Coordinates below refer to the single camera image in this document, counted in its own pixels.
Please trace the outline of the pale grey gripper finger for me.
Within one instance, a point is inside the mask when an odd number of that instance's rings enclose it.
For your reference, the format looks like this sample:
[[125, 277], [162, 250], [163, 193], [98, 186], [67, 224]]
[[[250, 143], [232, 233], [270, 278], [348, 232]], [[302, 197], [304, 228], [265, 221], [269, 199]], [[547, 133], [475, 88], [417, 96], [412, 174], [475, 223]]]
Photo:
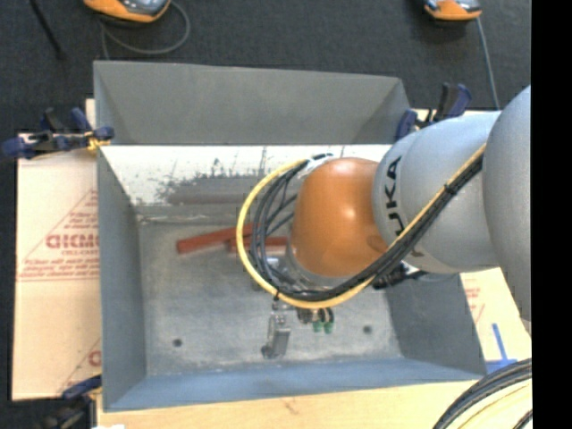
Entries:
[[272, 327], [272, 355], [274, 358], [286, 354], [291, 328], [286, 315], [275, 314]]
[[271, 359], [274, 357], [274, 339], [276, 329], [276, 316], [270, 315], [267, 325], [266, 341], [261, 348], [263, 358]]

